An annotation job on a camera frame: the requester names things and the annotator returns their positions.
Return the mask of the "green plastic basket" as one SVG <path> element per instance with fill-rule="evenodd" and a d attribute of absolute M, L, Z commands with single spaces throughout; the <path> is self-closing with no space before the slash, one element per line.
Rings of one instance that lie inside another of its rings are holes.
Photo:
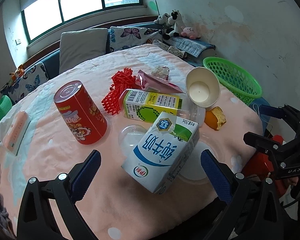
<path fill-rule="evenodd" d="M 262 97 L 263 90 L 258 81 L 231 61 L 211 56 L 203 59 L 203 66 L 214 72 L 220 83 L 246 105 Z"/>

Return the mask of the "white blue milk carton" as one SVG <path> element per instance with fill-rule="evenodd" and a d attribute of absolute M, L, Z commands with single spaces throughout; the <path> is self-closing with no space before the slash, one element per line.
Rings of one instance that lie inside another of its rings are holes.
<path fill-rule="evenodd" d="M 161 112 L 121 167 L 154 194 L 173 183 L 199 140 L 199 124 Z"/>

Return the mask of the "clear round plastic lid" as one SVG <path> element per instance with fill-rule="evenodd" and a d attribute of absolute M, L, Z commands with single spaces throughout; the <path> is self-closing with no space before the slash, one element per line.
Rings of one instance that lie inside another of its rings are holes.
<path fill-rule="evenodd" d="M 199 141 L 193 149 L 187 162 L 179 172 L 179 179 L 192 185 L 203 185 L 209 182 L 200 161 L 201 153 L 204 150 L 209 150 L 215 158 L 217 157 L 214 150 L 209 145 Z"/>

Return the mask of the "clear bottle yellow green label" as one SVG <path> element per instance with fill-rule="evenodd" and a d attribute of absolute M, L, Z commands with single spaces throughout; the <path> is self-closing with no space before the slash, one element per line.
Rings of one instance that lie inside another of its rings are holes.
<path fill-rule="evenodd" d="M 197 122 L 202 126 L 205 109 L 197 106 L 186 94 L 162 94 L 139 89 L 127 89 L 119 98 L 125 117 L 153 123 L 161 112 Z"/>

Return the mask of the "orange peel piece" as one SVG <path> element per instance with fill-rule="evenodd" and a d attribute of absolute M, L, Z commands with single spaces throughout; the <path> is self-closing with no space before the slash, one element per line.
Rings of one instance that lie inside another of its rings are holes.
<path fill-rule="evenodd" d="M 205 113 L 204 122 L 210 128 L 218 131 L 226 123 L 226 118 L 222 109 L 219 106 L 216 106 Z"/>

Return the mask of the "grey pillow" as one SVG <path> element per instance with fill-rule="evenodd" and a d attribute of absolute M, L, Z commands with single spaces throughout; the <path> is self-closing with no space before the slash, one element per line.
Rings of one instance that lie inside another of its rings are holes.
<path fill-rule="evenodd" d="M 67 31 L 61 34 L 59 74 L 87 60 L 106 54 L 108 29 Z"/>

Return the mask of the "butterfly print pillow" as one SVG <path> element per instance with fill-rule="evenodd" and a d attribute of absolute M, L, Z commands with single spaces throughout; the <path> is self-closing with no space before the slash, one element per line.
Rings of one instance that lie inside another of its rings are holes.
<path fill-rule="evenodd" d="M 29 67 L 23 75 L 16 79 L 15 83 L 8 89 L 8 96 L 13 104 L 18 103 L 29 93 L 36 90 L 40 85 L 49 80 L 47 70 L 42 62 Z"/>
<path fill-rule="evenodd" d="M 154 40 L 163 41 L 161 30 L 145 27 L 110 27 L 109 29 L 110 52 L 152 44 Z"/>

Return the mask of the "clear plastic dome cup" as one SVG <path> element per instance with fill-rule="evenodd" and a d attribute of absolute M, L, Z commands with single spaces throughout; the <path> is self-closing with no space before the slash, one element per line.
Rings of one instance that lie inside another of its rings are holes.
<path fill-rule="evenodd" d="M 147 129 L 140 125 L 130 125 L 125 127 L 118 137 L 118 143 L 122 154 L 127 157 L 139 143 Z"/>

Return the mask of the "white paper cup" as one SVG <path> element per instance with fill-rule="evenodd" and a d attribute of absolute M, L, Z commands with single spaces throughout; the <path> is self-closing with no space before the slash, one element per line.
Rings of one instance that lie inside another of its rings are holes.
<path fill-rule="evenodd" d="M 219 99 L 221 89 L 217 76 L 204 67 L 193 68 L 186 76 L 186 92 L 199 107 L 209 108 Z"/>

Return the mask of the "red cylindrical snack can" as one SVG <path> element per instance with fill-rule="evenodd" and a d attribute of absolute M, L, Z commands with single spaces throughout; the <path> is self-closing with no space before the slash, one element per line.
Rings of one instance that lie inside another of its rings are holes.
<path fill-rule="evenodd" d="M 53 100 L 79 143 L 94 144 L 105 135 L 107 121 L 81 81 L 70 81 L 63 85 Z"/>

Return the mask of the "red foam fruit net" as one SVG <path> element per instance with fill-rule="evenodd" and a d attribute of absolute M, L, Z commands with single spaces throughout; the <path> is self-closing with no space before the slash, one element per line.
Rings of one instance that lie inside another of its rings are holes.
<path fill-rule="evenodd" d="M 133 75 L 131 68 L 124 68 L 116 72 L 112 77 L 112 85 L 108 94 L 101 101 L 104 110 L 111 115 L 116 115 L 121 111 L 119 98 L 127 89 L 140 89 L 137 78 Z"/>

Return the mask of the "pink plush toy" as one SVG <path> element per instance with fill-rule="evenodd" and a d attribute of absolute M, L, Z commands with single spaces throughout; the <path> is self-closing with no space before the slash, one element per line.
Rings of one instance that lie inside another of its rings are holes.
<path fill-rule="evenodd" d="M 192 27 L 184 27 L 180 35 L 182 37 L 187 37 L 191 40 L 197 40 L 201 38 L 201 35 Z"/>

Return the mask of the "pink foil snack wrapper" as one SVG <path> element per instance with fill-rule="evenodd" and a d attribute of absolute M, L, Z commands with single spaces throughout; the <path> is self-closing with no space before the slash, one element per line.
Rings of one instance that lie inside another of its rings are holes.
<path fill-rule="evenodd" d="M 141 87 L 142 90 L 148 92 L 156 92 L 163 94 L 178 94 L 183 93 L 180 87 L 170 83 L 167 80 L 163 80 L 159 77 L 154 77 L 149 74 L 146 74 L 142 70 L 138 71 L 139 79 L 136 81 L 136 84 Z"/>

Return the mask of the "grey plush toy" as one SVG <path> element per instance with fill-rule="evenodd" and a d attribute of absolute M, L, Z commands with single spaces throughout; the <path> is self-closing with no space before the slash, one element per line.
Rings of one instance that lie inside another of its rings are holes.
<path fill-rule="evenodd" d="M 159 15 L 158 18 L 156 20 L 154 20 L 154 23 L 158 24 L 158 25 L 167 24 L 168 23 L 168 18 L 169 18 L 169 14 L 164 13 L 162 15 Z"/>

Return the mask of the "clear wrapper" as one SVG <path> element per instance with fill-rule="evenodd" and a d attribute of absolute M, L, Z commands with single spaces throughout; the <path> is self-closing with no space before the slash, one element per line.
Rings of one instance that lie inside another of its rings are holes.
<path fill-rule="evenodd" d="M 151 75 L 154 77 L 158 77 L 163 80 L 168 80 L 169 78 L 170 69 L 166 66 L 156 66 L 152 72 Z"/>

